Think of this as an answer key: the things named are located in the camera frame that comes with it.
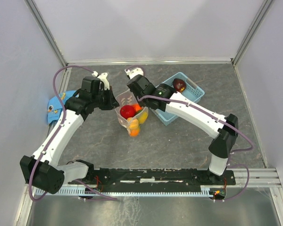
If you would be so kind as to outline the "green yellow toy mango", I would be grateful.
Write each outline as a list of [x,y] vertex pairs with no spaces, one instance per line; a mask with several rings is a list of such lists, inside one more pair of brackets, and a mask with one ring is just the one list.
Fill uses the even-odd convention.
[[147,111],[140,112],[138,114],[138,117],[137,117],[137,119],[139,121],[139,124],[143,124],[146,121],[147,117],[148,117],[148,112]]

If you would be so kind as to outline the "dark red toy fruit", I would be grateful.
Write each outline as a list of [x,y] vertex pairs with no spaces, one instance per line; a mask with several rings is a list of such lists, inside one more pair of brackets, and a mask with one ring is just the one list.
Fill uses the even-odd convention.
[[185,89],[186,89],[186,83],[185,83],[185,81],[182,80],[182,79],[175,78],[175,79],[173,80],[173,87],[174,87],[174,89],[175,89],[176,91],[182,93],[182,92],[184,92]]

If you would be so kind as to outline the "orange toy tangerine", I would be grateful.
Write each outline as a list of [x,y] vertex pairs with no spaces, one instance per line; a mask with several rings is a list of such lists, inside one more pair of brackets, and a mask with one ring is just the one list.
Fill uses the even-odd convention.
[[140,133],[140,128],[137,128],[137,129],[130,130],[129,135],[130,135],[131,137],[136,137],[136,136],[139,135],[139,133]]

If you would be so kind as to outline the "red toy wax apple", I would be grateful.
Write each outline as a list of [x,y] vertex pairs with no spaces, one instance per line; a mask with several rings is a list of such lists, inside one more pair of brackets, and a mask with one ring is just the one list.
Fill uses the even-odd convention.
[[140,107],[138,104],[132,105],[132,107],[135,109],[136,112],[142,110],[142,107]]

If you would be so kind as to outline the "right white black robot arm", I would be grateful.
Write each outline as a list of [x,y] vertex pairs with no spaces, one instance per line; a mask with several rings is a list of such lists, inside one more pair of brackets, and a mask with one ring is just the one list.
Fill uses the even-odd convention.
[[127,86],[140,106],[174,114],[197,126],[213,139],[208,148],[212,156],[207,179],[212,184],[220,183],[224,179],[230,151],[238,137],[238,118],[233,114],[224,116],[214,113],[164,83],[155,87],[141,74],[127,77]]

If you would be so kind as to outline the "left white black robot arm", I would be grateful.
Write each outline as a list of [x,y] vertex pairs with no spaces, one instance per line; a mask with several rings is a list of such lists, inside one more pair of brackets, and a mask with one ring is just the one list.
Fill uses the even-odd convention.
[[75,131],[94,109],[113,110],[119,107],[107,76],[107,73],[101,73],[85,77],[81,88],[66,101],[63,113],[43,144],[31,156],[22,157],[20,167],[26,183],[55,194],[64,184],[76,179],[86,184],[94,180],[92,163],[77,160],[59,166],[58,162]]

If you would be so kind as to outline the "small yellow toy peach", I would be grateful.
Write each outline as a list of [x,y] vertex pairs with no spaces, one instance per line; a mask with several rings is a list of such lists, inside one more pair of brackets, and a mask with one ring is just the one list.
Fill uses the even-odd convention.
[[129,122],[129,130],[130,131],[139,129],[140,124],[139,124],[138,119],[130,118],[128,122]]

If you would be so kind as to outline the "clear dotted zip top bag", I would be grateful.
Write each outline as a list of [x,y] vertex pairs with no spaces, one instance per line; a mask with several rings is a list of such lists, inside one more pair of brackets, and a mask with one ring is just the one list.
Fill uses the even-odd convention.
[[141,125],[143,125],[148,118],[148,108],[140,106],[129,89],[118,95],[116,100],[120,105],[115,109],[119,124],[126,128],[129,136],[138,136]]

